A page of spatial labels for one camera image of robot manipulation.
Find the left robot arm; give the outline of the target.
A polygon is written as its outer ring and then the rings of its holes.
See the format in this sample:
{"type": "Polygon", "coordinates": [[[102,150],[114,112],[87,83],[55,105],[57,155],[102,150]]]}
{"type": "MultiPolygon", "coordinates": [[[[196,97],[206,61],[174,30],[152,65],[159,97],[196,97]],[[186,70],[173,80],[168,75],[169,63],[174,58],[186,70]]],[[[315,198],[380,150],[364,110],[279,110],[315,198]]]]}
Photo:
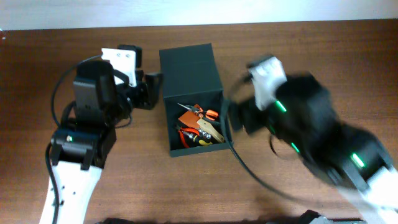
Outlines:
{"type": "Polygon", "coordinates": [[[121,121],[134,109],[151,110],[159,99],[161,73],[138,72],[137,86],[104,60],[74,66],[75,99],[64,109],[45,150],[49,187],[41,223],[83,223],[90,198],[121,121]]]}

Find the orange scraper wooden handle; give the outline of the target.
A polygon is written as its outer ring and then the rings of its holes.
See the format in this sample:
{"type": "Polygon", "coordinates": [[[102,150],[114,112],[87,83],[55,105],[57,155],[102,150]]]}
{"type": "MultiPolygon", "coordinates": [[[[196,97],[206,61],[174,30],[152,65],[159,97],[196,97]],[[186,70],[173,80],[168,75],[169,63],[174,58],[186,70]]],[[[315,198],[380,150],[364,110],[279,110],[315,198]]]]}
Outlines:
{"type": "Polygon", "coordinates": [[[202,129],[203,131],[206,131],[207,133],[211,134],[211,136],[219,143],[224,142],[224,137],[213,127],[212,124],[204,119],[199,118],[190,111],[185,112],[178,118],[178,120],[191,128],[202,129]]]}

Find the dark green box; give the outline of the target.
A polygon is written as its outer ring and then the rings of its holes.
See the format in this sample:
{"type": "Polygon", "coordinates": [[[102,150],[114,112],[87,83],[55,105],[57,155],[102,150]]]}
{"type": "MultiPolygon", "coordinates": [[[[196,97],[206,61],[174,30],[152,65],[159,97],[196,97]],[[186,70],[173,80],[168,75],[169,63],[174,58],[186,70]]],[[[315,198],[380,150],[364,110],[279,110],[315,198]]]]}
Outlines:
{"type": "Polygon", "coordinates": [[[169,134],[171,157],[228,149],[226,143],[213,141],[210,146],[196,146],[187,138],[186,148],[175,128],[183,105],[198,104],[205,110],[220,112],[224,100],[223,86],[217,71],[211,44],[193,45],[159,51],[161,72],[164,75],[163,99],[169,134]]]}

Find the red handled side cutters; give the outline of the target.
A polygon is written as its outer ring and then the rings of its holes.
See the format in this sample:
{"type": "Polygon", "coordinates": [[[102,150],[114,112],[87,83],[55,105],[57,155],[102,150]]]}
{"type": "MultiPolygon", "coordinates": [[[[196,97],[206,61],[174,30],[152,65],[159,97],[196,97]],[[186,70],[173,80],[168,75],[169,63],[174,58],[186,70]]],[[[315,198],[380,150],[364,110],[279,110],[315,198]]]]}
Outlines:
{"type": "Polygon", "coordinates": [[[200,137],[200,133],[197,129],[194,128],[183,128],[181,126],[176,125],[175,129],[177,130],[180,141],[184,148],[191,148],[199,146],[198,138],[200,137]]]}

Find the orange socket bit holder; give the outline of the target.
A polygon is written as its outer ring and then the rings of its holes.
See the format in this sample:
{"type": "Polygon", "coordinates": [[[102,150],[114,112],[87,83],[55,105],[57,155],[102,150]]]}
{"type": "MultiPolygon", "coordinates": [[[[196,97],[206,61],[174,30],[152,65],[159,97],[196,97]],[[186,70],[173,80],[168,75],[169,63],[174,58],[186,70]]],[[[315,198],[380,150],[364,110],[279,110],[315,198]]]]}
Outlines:
{"type": "Polygon", "coordinates": [[[212,138],[211,134],[207,133],[206,131],[204,131],[202,129],[199,129],[198,132],[201,134],[201,136],[203,136],[206,139],[211,139],[212,138]]]}

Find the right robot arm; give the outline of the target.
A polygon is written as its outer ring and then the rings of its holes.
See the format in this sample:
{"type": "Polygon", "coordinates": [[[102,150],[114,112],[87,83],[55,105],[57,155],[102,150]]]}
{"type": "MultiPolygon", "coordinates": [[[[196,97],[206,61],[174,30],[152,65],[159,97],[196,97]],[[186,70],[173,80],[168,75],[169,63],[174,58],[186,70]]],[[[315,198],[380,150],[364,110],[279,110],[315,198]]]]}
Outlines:
{"type": "Polygon", "coordinates": [[[304,166],[336,187],[368,223],[397,223],[397,169],[378,138],[342,122],[330,93],[311,74],[287,76],[263,109],[255,97],[227,101],[234,130],[267,128],[288,144],[304,166]]]}

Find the yellow black stubby screwdriver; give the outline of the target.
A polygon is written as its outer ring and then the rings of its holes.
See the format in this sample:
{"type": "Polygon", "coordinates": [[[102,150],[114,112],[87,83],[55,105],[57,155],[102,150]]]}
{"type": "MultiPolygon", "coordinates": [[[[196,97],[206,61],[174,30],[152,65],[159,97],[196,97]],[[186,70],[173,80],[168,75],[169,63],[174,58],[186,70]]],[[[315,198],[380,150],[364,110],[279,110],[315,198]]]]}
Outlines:
{"type": "Polygon", "coordinates": [[[184,133],[184,135],[188,136],[193,142],[201,145],[201,146],[209,146],[212,145],[211,141],[205,140],[203,139],[201,136],[197,135],[197,134],[193,134],[193,133],[189,133],[186,131],[182,131],[182,133],[184,133]]]}

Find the orange black needle-nose pliers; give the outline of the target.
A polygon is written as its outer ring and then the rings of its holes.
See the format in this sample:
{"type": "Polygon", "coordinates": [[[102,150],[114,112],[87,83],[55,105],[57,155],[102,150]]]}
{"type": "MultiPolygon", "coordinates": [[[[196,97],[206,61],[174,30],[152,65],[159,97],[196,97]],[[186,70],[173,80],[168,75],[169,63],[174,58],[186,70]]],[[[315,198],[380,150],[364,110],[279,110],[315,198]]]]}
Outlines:
{"type": "Polygon", "coordinates": [[[199,105],[191,106],[191,105],[183,105],[183,104],[178,104],[182,106],[183,108],[187,109],[188,111],[191,111],[193,114],[197,115],[199,118],[204,119],[205,121],[209,122],[210,124],[214,125],[220,125],[220,122],[217,121],[218,119],[218,112],[214,110],[204,110],[202,107],[199,105]]]}

